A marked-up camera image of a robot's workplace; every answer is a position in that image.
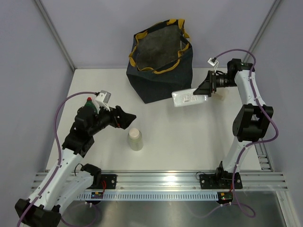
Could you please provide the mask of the cream bottle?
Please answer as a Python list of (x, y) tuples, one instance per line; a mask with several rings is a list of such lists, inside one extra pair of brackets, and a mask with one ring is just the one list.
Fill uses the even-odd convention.
[(222, 95), (222, 94), (216, 94), (216, 97), (220, 101), (224, 101), (226, 99), (226, 95)]

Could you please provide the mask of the clear bottle black cap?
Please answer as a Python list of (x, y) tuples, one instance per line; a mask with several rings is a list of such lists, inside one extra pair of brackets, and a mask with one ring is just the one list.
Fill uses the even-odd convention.
[(196, 88), (179, 90), (171, 93), (175, 107), (197, 105), (208, 100), (208, 95), (194, 95)]

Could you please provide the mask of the clear bottle beige cap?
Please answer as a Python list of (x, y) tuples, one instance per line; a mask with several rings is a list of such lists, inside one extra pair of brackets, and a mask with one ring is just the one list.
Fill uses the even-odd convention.
[(143, 136), (137, 128), (131, 128), (128, 132), (128, 144), (134, 151), (139, 151), (143, 148)]

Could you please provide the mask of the green bottle red cap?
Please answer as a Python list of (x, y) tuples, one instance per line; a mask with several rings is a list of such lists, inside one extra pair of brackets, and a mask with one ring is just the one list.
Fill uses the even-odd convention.
[(96, 107), (96, 105), (93, 103), (93, 100), (92, 100), (91, 97), (87, 98), (84, 107), (85, 107), (85, 110), (89, 111), (92, 114), (98, 114), (99, 113), (99, 110)]

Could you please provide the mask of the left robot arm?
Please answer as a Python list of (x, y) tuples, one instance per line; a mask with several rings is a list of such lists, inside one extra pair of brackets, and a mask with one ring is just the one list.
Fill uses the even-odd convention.
[(15, 210), (18, 224), (30, 227), (56, 227), (72, 201), (87, 188), (101, 185), (101, 169), (86, 164), (75, 180), (65, 185), (72, 170), (82, 161), (94, 143), (93, 136), (107, 126), (127, 129), (136, 115), (126, 113), (120, 106), (96, 111), (92, 106), (78, 109), (74, 123), (62, 145), (59, 145), (57, 163), (29, 196), (19, 199)]

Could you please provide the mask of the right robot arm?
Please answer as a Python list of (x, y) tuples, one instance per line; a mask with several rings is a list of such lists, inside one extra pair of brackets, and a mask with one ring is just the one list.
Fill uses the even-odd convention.
[(250, 147), (264, 138), (274, 113), (273, 107), (267, 106), (260, 96), (252, 63), (232, 59), (227, 63), (226, 73), (210, 70), (193, 94), (211, 97), (222, 87), (237, 87), (242, 107), (232, 124), (234, 140), (227, 156), (220, 162), (214, 174), (199, 175), (202, 189), (243, 188), (241, 164)]

